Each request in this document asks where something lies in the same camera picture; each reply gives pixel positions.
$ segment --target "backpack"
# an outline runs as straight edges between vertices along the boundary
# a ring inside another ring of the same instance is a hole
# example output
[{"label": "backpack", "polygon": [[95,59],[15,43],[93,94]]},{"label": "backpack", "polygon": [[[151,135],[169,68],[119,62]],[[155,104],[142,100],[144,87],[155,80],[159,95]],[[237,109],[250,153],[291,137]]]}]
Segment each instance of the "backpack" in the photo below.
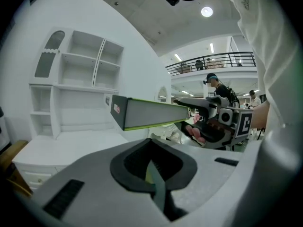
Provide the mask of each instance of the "backpack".
[{"label": "backpack", "polygon": [[227,87],[227,89],[229,90],[229,93],[231,94],[231,98],[232,98],[232,107],[233,108],[240,108],[240,101],[236,96],[236,93],[234,92],[234,90],[230,87]]}]

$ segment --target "metal railing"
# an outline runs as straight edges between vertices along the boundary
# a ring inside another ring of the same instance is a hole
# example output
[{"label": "metal railing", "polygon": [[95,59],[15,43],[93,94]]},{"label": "metal railing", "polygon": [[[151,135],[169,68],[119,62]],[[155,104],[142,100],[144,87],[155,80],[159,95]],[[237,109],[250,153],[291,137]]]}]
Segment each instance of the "metal railing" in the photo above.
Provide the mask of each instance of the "metal railing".
[{"label": "metal railing", "polygon": [[223,67],[256,66],[253,52],[211,54],[166,66],[171,76]]}]

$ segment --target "glass panel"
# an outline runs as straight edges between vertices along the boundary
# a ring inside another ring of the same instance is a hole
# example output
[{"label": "glass panel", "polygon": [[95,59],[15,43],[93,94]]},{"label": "glass panel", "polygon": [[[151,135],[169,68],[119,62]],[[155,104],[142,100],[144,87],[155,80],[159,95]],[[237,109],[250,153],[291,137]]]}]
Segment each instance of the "glass panel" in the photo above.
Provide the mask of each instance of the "glass panel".
[{"label": "glass panel", "polygon": [[61,45],[62,40],[64,39],[65,33],[63,31],[56,31],[52,34],[49,40],[46,43],[45,49],[54,49],[57,50]]},{"label": "glass panel", "polygon": [[35,78],[47,78],[51,71],[55,53],[42,53],[35,72]]}]

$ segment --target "camera lens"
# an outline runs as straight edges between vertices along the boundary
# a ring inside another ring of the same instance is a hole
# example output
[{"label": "camera lens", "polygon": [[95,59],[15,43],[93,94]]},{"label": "camera lens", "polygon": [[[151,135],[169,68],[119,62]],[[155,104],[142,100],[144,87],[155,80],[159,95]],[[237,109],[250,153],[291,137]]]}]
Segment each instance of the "camera lens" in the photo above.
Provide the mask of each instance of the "camera lens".
[{"label": "camera lens", "polygon": [[230,116],[229,116],[228,113],[223,113],[222,116],[221,116],[221,118],[222,118],[223,122],[227,122],[227,121],[229,121]]}]

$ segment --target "round ceiling light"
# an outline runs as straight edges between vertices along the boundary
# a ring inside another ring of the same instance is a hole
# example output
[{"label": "round ceiling light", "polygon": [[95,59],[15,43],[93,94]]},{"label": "round ceiling light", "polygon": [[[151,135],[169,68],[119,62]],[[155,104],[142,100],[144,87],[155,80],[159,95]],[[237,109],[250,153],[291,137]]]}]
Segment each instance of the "round ceiling light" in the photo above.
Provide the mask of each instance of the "round ceiling light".
[{"label": "round ceiling light", "polygon": [[210,17],[211,15],[213,15],[213,10],[210,7],[204,7],[201,10],[201,14],[204,17]]}]

